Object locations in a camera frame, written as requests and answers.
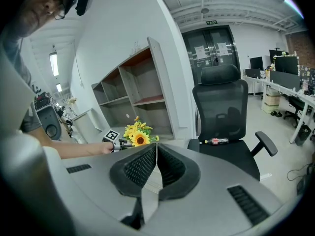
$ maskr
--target paper notice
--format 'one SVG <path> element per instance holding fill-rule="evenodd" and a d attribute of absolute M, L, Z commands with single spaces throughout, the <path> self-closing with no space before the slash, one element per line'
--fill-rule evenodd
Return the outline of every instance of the paper notice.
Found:
<path fill-rule="evenodd" d="M 197 59 L 205 59 L 206 58 L 206 52 L 203 46 L 195 47 Z"/>
<path fill-rule="evenodd" d="M 220 51 L 219 53 L 220 56 L 229 55 L 227 51 L 226 43 L 218 43 L 218 47 Z"/>

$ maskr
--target trash bin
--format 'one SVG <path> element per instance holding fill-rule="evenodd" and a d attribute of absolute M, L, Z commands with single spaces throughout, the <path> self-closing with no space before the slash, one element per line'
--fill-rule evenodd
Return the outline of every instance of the trash bin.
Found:
<path fill-rule="evenodd" d="M 311 129 L 307 125 L 303 124 L 300 128 L 299 133 L 297 134 L 295 138 L 296 145 L 298 146 L 303 145 L 303 143 L 309 137 L 310 133 L 311 133 Z"/>

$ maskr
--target brick wall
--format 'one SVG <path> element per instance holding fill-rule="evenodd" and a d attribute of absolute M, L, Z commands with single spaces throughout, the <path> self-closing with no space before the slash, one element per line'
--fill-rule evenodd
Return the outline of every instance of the brick wall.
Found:
<path fill-rule="evenodd" d="M 294 54 L 294 51 L 296 51 L 300 58 L 300 65 L 315 68 L 315 47 L 308 31 L 288 34 L 286 35 L 286 41 L 289 53 Z"/>

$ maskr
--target bottle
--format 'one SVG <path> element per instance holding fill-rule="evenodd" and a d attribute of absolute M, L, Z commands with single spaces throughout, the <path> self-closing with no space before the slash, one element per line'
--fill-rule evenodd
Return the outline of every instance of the bottle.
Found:
<path fill-rule="evenodd" d="M 212 144 L 212 145 L 228 144 L 228 142 L 229 142 L 228 138 L 212 138 L 209 140 L 205 140 L 205 144 Z"/>

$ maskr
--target doorway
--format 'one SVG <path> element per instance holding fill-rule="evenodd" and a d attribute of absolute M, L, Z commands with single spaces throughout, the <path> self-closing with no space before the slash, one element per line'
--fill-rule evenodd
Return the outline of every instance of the doorway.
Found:
<path fill-rule="evenodd" d="M 183 33 L 195 85 L 201 82 L 201 70 L 224 64 L 240 69 L 234 39 L 229 26 L 209 27 Z"/>

